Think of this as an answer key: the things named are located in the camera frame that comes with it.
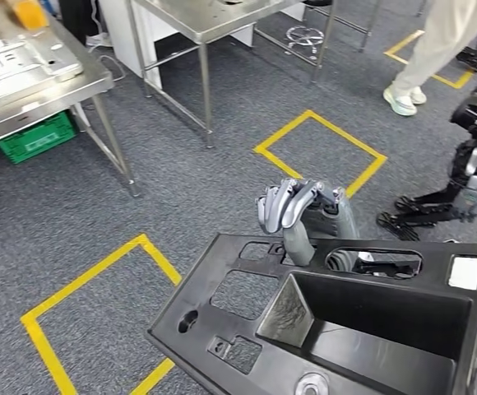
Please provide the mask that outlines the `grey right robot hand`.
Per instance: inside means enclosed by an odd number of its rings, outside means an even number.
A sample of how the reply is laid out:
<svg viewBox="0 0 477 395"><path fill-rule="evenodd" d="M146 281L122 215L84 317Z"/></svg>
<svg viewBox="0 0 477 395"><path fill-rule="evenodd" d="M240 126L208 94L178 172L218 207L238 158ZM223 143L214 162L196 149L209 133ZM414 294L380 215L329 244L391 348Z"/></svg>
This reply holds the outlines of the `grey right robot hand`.
<svg viewBox="0 0 477 395"><path fill-rule="evenodd" d="M283 245L296 266L311 263L312 239L359 239L343 188L313 179L282 180L256 199L258 222L266 235L282 232Z"/></svg>

